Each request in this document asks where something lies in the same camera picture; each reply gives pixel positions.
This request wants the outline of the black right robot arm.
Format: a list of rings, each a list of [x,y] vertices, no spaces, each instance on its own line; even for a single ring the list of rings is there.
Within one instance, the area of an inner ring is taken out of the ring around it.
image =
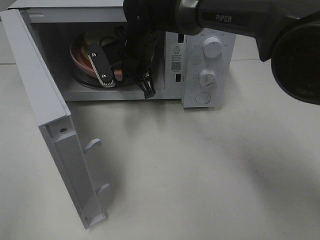
[[[160,35],[203,29],[256,40],[259,58],[289,96],[320,103],[320,3],[317,0],[126,0],[122,72],[139,83]]]

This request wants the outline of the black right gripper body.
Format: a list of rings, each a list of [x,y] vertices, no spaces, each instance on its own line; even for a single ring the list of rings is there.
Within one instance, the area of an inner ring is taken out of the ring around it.
[[[141,76],[151,76],[154,50],[161,35],[161,31],[149,24],[127,24],[123,40],[117,40],[123,80],[132,78],[138,81]]]

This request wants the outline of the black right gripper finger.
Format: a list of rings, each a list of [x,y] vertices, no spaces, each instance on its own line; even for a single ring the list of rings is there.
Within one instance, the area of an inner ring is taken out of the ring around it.
[[[114,28],[114,35],[117,40],[123,40],[125,37],[125,27],[123,25]]]
[[[142,75],[136,82],[136,85],[143,91],[144,98],[152,98],[156,94],[154,81],[151,75]]]

